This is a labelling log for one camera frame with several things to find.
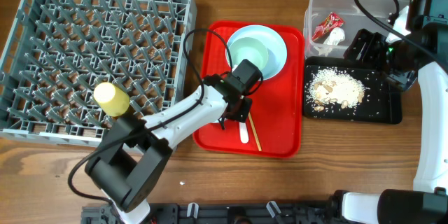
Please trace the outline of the white plastic fork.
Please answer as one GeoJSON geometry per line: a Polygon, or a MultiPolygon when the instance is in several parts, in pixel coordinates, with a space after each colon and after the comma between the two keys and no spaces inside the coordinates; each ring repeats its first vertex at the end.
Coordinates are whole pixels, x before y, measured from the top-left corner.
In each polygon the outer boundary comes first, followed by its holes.
{"type": "Polygon", "coordinates": [[[245,122],[239,123],[239,138],[243,144],[247,144],[249,142],[249,132],[245,122]]]}

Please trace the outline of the wooden chopstick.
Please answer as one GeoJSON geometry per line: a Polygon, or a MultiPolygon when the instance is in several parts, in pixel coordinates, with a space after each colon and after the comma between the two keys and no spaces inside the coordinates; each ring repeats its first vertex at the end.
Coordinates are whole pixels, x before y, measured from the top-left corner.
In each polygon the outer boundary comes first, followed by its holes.
{"type": "Polygon", "coordinates": [[[261,152],[262,151],[262,147],[261,147],[261,144],[260,144],[260,141],[259,141],[259,138],[258,138],[258,133],[256,131],[256,127],[255,127],[255,124],[254,124],[254,121],[252,119],[252,116],[251,116],[250,112],[248,113],[248,119],[249,119],[249,123],[251,125],[251,129],[253,131],[253,135],[254,135],[254,139],[255,139],[255,142],[256,142],[257,149],[258,149],[259,152],[261,152]]]}

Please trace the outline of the white paper wrapper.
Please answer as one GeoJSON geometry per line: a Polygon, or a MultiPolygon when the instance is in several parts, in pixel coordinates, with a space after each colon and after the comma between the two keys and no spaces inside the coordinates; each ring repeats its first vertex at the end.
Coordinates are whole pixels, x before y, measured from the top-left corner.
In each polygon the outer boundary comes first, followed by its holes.
{"type": "Polygon", "coordinates": [[[318,51],[318,56],[327,57],[335,46],[345,40],[345,31],[343,28],[336,27],[334,28],[329,35],[326,37],[323,42],[323,46],[318,47],[316,50],[318,51]]]}

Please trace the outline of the red plastic serving tray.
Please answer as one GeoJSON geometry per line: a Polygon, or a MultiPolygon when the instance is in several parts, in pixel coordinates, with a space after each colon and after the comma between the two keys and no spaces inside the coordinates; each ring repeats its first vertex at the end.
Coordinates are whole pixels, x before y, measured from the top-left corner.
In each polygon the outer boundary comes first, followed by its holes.
{"type": "Polygon", "coordinates": [[[259,152],[253,131],[248,130],[249,141],[239,138],[239,123],[225,121],[224,126],[210,123],[198,129],[192,137],[195,143],[208,151],[258,155],[269,158],[289,158],[300,149],[302,135],[302,102],[304,84],[304,37],[291,26],[266,24],[279,33],[287,48],[283,69],[265,80],[255,94],[251,116],[262,147],[259,152]]]}

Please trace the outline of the red sauce packet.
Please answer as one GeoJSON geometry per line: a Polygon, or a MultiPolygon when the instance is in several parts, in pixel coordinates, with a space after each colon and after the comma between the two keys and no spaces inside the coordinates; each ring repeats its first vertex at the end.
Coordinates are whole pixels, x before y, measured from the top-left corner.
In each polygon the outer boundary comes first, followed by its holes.
{"type": "Polygon", "coordinates": [[[330,12],[328,17],[316,26],[311,37],[312,41],[319,40],[326,34],[330,33],[333,29],[341,27],[344,23],[345,21],[338,14],[330,12]]]}

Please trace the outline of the rice and food scraps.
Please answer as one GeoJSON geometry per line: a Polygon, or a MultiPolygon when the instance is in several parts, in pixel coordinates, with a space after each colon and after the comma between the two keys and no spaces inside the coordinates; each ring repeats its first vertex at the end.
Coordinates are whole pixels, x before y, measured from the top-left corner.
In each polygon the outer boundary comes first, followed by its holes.
{"type": "Polygon", "coordinates": [[[313,109],[324,111],[333,105],[339,105],[341,109],[355,109],[363,103],[366,87],[347,71],[329,68],[313,73],[304,91],[313,109]]]}

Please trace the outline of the light green bowl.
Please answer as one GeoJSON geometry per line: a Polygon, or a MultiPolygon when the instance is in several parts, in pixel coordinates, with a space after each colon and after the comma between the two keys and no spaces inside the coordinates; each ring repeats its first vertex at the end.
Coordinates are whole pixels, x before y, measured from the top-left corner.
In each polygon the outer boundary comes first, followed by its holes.
{"type": "Polygon", "coordinates": [[[259,70],[263,70],[268,63],[269,53],[264,44],[251,37],[238,38],[229,46],[232,63],[239,65],[248,60],[259,70]]]}

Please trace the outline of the light blue round plate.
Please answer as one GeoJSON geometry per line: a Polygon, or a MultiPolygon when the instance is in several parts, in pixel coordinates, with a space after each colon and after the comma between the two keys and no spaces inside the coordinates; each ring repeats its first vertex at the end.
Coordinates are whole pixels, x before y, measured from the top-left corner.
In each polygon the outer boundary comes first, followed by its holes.
{"type": "Polygon", "coordinates": [[[287,48],[284,40],[273,29],[262,25],[249,25],[238,29],[227,40],[229,47],[233,41],[251,37],[261,41],[267,48],[269,59],[267,66],[261,71],[265,80],[276,76],[284,67],[287,60],[287,48]]]}

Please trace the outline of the yellow plastic cup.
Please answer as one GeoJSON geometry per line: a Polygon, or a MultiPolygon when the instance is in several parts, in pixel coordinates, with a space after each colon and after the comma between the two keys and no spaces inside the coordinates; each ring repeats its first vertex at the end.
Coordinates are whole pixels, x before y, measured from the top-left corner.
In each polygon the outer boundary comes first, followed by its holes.
{"type": "Polygon", "coordinates": [[[105,114],[111,117],[124,115],[130,107],[129,95],[109,82],[98,84],[93,96],[105,114]]]}

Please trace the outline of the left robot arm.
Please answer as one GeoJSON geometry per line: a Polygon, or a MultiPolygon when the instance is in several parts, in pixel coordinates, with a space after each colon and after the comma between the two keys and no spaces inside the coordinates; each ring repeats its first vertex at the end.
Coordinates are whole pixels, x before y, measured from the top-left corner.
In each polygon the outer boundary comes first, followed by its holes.
{"type": "Polygon", "coordinates": [[[220,119],[245,122],[263,75],[247,59],[228,73],[201,79],[194,93],[165,111],[138,119],[122,115],[87,157],[85,173],[111,201],[121,223],[142,223],[147,197],[175,147],[199,128],[220,119]]]}

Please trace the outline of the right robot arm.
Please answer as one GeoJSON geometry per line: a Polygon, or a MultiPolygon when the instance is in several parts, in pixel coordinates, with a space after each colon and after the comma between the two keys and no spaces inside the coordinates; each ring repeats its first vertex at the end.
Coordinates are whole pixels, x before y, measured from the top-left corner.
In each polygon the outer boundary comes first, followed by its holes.
{"type": "Polygon", "coordinates": [[[344,53],[397,87],[418,83],[422,101],[421,150],[412,190],[386,189],[380,194],[345,192],[338,207],[343,219],[357,223],[447,222],[447,0],[409,0],[404,35],[387,22],[359,10],[376,25],[398,37],[386,42],[378,33],[358,31],[344,53]]]}

